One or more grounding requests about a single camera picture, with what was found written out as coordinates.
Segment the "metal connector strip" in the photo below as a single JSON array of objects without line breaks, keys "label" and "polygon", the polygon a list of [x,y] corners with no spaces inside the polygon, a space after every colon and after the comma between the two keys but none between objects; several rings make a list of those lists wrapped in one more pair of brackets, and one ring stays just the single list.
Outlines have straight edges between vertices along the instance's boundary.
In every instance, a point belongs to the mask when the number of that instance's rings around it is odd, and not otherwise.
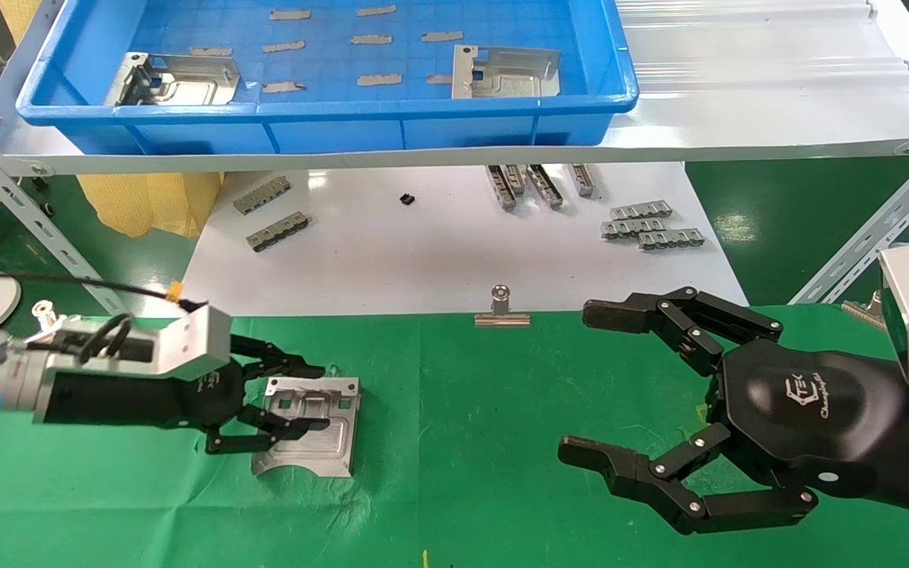
[{"label": "metal connector strip", "polygon": [[524,166],[512,164],[504,166],[504,176],[507,178],[507,184],[511,186],[511,191],[515,195],[524,194]]},{"label": "metal connector strip", "polygon": [[545,168],[541,164],[531,164],[527,168],[528,178],[538,191],[538,195],[544,199],[546,204],[553,209],[559,209],[563,205],[563,195],[556,189],[552,183],[549,174],[545,173]]},{"label": "metal connector strip", "polygon": [[486,171],[490,175],[490,185],[493,187],[493,193],[497,196],[497,202],[505,211],[510,211],[517,204],[514,194],[511,193],[510,183],[504,176],[504,170],[501,166],[486,166]]},{"label": "metal connector strip", "polygon": [[671,206],[664,201],[649,201],[647,204],[623,205],[610,209],[609,215],[621,222],[647,217],[668,217],[671,215]]},{"label": "metal connector strip", "polygon": [[657,230],[654,233],[638,234],[642,251],[674,249],[677,247],[700,247],[706,241],[696,229]]},{"label": "metal connector strip", "polygon": [[602,223],[602,238],[635,237],[636,234],[650,233],[650,231],[666,230],[659,219],[635,219],[631,222],[604,222]]},{"label": "metal connector strip", "polygon": [[267,202],[272,201],[274,198],[286,193],[290,187],[291,185],[286,179],[286,176],[276,177],[274,180],[263,183],[259,188],[255,191],[251,191],[248,195],[234,199],[234,209],[240,211],[242,215],[247,215],[260,206],[267,204]]},{"label": "metal connector strip", "polygon": [[297,211],[281,220],[281,222],[274,222],[270,226],[252,234],[252,236],[248,237],[248,246],[255,252],[262,252],[270,245],[274,245],[275,242],[284,240],[291,234],[304,229],[310,222],[310,217]]},{"label": "metal connector strip", "polygon": [[584,164],[571,164],[570,173],[574,175],[574,184],[578,187],[578,196],[591,197],[595,192],[595,181]]}]

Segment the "metal shelf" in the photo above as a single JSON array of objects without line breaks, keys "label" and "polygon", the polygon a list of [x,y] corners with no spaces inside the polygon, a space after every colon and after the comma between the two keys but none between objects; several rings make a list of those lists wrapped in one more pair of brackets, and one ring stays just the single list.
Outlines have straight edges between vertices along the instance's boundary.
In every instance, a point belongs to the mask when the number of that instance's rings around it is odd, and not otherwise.
[{"label": "metal shelf", "polygon": [[642,97],[602,144],[329,155],[83,155],[26,125],[15,97],[60,7],[43,0],[0,80],[9,175],[909,154],[901,0],[617,0]]}]

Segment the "blue plastic tray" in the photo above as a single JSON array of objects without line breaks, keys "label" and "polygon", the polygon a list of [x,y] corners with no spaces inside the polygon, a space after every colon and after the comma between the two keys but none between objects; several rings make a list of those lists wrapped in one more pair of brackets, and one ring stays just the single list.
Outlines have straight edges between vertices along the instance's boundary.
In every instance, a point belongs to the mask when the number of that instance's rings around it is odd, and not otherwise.
[{"label": "blue plastic tray", "polygon": [[[396,5],[390,14],[357,8]],[[273,10],[309,9],[302,21]],[[422,33],[459,32],[423,43]],[[393,43],[350,43],[389,35]],[[262,47],[303,39],[302,50]],[[555,97],[451,99],[456,43],[562,51]],[[127,51],[188,54],[230,47],[234,101],[213,106],[103,106]],[[360,87],[361,75],[401,74]],[[307,89],[264,93],[295,80]],[[305,154],[470,145],[598,144],[634,108],[638,83],[612,0],[69,0],[16,104],[87,154]]]}]

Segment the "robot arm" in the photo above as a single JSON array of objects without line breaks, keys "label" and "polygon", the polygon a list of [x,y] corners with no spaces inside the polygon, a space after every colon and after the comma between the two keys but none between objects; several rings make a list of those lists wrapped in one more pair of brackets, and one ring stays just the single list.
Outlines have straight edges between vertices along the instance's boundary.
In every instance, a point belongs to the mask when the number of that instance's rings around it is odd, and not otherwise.
[{"label": "robot arm", "polygon": [[[241,366],[232,353],[258,361]],[[328,426],[243,402],[246,382],[274,375],[320,378],[324,368],[231,334],[230,317],[208,305],[159,331],[133,330],[121,316],[63,319],[27,341],[0,331],[0,411],[28,411],[44,424],[195,428],[209,454],[263,452]],[[231,420],[256,434],[221,435]]]},{"label": "robot arm", "polygon": [[[584,321],[653,332],[711,377],[708,427],[657,459],[563,438],[559,460],[601,473],[613,495],[649,504],[680,533],[796,525],[818,504],[812,489],[909,508],[909,388],[897,362],[786,349],[779,321],[692,288],[589,301]],[[723,353],[707,331],[739,346]],[[769,489],[700,497],[685,488],[721,455]]]}]

